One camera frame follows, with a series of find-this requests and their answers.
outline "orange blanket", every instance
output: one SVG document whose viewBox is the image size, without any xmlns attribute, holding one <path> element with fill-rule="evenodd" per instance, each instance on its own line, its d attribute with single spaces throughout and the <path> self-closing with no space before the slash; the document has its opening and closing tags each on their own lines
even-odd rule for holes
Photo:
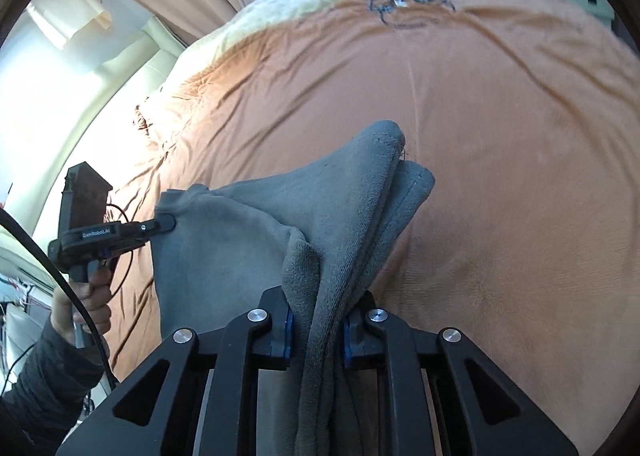
<svg viewBox="0 0 640 456">
<path fill-rule="evenodd" d="M 640 63 L 565 0 L 411 3 L 386 20 L 343 0 L 150 100 L 148 155 L 114 200 L 146 219 L 165 189 L 283 173 L 393 119 L 437 182 L 379 305 L 460 327 L 590 455 L 640 383 Z M 108 341 L 120 378 L 161 341 L 148 248 Z"/>
</svg>

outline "thin black wire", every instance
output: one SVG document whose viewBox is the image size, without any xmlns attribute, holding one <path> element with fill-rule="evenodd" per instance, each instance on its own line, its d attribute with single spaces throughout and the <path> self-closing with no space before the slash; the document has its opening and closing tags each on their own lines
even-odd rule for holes
<svg viewBox="0 0 640 456">
<path fill-rule="evenodd" d="M 2 392 L 0 392 L 0 396 L 2 396 L 4 394 L 4 391 L 6 390 L 6 385 L 9 383 L 9 377 L 11 376 L 11 372 L 14 370 L 15 364 L 17 364 L 18 362 L 20 362 L 27 353 L 29 353 L 29 351 L 31 350 L 31 348 L 33 346 L 35 346 L 36 343 L 31 344 L 31 346 L 29 346 L 27 349 L 25 349 L 22 354 L 14 360 L 14 363 L 11 364 L 11 367 L 9 368 L 9 371 L 6 373 L 6 378 L 4 379 L 4 385 L 2 386 Z"/>
<path fill-rule="evenodd" d="M 23 227 L 21 227 L 18 222 L 13 219 L 11 215 L 4 209 L 0 209 L 0 226 L 4 227 L 7 232 L 14 236 L 14 238 L 17 239 L 17 241 L 21 245 L 23 245 L 24 248 L 33 257 L 35 257 L 35 259 L 43 266 L 43 268 L 49 273 L 49 275 L 58 283 L 60 288 L 62 288 L 62 291 L 69 298 L 71 303 L 76 307 L 76 310 L 78 310 L 79 314 L 84 319 L 85 324 L 91 331 L 91 335 L 94 338 L 94 343 L 98 348 L 98 352 L 100 353 L 100 359 L 102 360 L 102 365 L 104 366 L 104 372 L 107 376 L 109 387 L 111 388 L 111 391 L 113 391 L 118 384 L 118 379 L 111 371 L 111 366 L 109 365 L 109 357 L 107 356 L 107 351 L 104 349 L 104 345 L 102 344 L 100 333 L 98 333 L 98 329 L 95 327 L 95 322 L 84 307 L 84 304 L 82 304 L 82 301 L 71 289 L 71 286 L 69 286 L 69 283 L 66 282 L 65 278 L 62 277 L 62 274 L 59 272 L 56 266 L 47 257 L 47 254 L 42 251 L 42 249 L 34 242 L 33 239 L 31 239 L 31 236 L 23 229 Z"/>
<path fill-rule="evenodd" d="M 113 207 L 114 209 L 120 211 L 120 215 L 118 216 L 118 219 L 120 219 L 121 217 L 124 217 L 124 220 L 129 223 L 129 218 L 127 217 L 127 214 L 125 214 L 124 210 L 122 210 L 119 206 L 114 205 L 113 203 L 107 203 L 108 207 Z M 127 266 L 127 270 L 124 273 L 124 277 L 122 278 L 122 280 L 120 281 L 120 284 L 118 285 L 118 287 L 116 288 L 116 291 L 113 292 L 111 294 L 111 298 L 109 299 L 108 302 L 111 302 L 111 299 L 113 299 L 116 294 L 121 290 L 122 285 L 124 284 L 124 282 L 127 280 L 127 276 L 129 275 L 129 270 L 131 270 L 131 265 L 133 264 L 133 250 L 131 250 L 131 256 L 129 258 L 129 266 Z"/>
</svg>

